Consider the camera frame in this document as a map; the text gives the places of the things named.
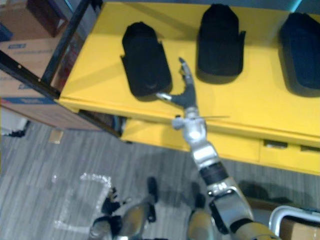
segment black metal rack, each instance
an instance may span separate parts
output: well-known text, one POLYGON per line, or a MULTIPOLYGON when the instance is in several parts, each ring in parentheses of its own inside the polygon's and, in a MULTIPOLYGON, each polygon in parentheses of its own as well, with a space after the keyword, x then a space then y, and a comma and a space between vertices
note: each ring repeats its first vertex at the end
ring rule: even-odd
MULTIPOLYGON (((33 74, 22 64, 15 61, 1 50, 0 70, 4 71, 13 78, 21 81, 22 83, 28 85, 29 87, 31 87, 32 89, 39 92, 40 94, 42 94, 50 100, 59 99, 61 92, 58 89, 52 87, 51 83, 59 67, 59 64, 66 52, 66 49, 70 44, 70 41, 90 4, 94 9, 97 6, 101 8, 102 0, 81 0, 79 5, 75 9, 64 33, 62 34, 62 37, 57 47, 55 48, 53 55, 41 78, 33 74)), ((103 121, 101 121, 101 119, 99 119, 98 117, 94 117, 88 111, 80 110, 78 113, 75 114, 117 138, 121 136, 120 131, 114 130, 112 127, 106 125, 103 121)))

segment robotic hand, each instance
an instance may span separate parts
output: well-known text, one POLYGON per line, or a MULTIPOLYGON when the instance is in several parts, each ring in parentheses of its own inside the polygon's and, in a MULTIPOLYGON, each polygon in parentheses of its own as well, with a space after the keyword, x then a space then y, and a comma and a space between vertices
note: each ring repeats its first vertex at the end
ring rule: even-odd
POLYGON ((183 138, 190 146, 192 158, 212 197, 209 204, 212 217, 222 234, 230 233, 239 240, 280 239, 265 225, 254 222, 252 210, 236 184, 222 165, 214 146, 207 140, 206 121, 199 116, 192 73, 187 63, 181 62, 180 73, 185 81, 185 91, 180 95, 159 92, 156 96, 184 109, 184 117, 176 116, 172 126, 183 129, 183 138))

